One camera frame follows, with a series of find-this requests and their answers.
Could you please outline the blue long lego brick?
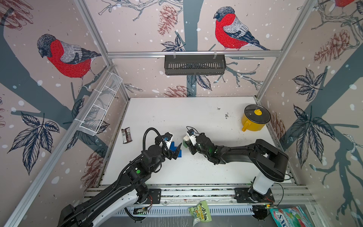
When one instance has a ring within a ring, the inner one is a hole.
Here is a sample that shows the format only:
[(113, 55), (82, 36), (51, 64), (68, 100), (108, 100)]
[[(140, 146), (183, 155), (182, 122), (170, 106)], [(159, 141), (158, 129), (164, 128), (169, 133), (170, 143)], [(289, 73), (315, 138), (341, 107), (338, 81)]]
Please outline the blue long lego brick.
[[(170, 150), (175, 154), (176, 151), (177, 151), (177, 147), (175, 146), (175, 142), (172, 142), (171, 145), (170, 145)], [(178, 158), (181, 158), (182, 157), (182, 150), (179, 149), (179, 153), (178, 153)]]

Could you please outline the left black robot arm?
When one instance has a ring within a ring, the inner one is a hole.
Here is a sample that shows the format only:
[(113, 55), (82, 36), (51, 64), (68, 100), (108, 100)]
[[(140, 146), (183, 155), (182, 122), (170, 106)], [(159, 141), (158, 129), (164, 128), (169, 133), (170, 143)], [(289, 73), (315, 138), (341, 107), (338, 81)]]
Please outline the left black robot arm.
[(62, 209), (59, 227), (99, 227), (117, 212), (149, 196), (146, 181), (166, 160), (163, 149), (152, 145), (131, 161), (117, 180), (93, 198)]

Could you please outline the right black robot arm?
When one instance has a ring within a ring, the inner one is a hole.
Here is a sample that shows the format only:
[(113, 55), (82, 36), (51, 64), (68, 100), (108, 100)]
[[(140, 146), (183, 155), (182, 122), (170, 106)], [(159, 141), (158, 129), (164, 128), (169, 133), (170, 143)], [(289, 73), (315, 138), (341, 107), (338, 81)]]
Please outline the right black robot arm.
[(260, 171), (250, 187), (250, 194), (266, 195), (274, 183), (285, 181), (289, 156), (269, 144), (257, 139), (246, 146), (217, 146), (204, 133), (188, 132), (183, 138), (191, 154), (202, 154), (215, 165), (231, 162), (253, 163)]

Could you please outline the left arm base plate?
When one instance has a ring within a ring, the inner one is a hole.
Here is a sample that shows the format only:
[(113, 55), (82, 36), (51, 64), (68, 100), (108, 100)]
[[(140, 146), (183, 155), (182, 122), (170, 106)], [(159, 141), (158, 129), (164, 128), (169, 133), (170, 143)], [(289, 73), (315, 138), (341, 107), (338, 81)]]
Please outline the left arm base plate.
[(160, 204), (161, 192), (162, 190), (159, 188), (150, 189), (148, 191), (148, 196), (146, 197), (145, 201), (142, 204), (147, 204), (147, 205)]

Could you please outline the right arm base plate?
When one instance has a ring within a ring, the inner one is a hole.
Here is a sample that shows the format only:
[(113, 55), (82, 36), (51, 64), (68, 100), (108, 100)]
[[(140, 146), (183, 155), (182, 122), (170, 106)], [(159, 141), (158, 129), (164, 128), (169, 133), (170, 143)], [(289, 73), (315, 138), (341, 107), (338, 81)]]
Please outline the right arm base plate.
[(260, 194), (252, 188), (235, 188), (235, 197), (238, 203), (274, 203), (275, 199), (271, 189), (266, 194)]

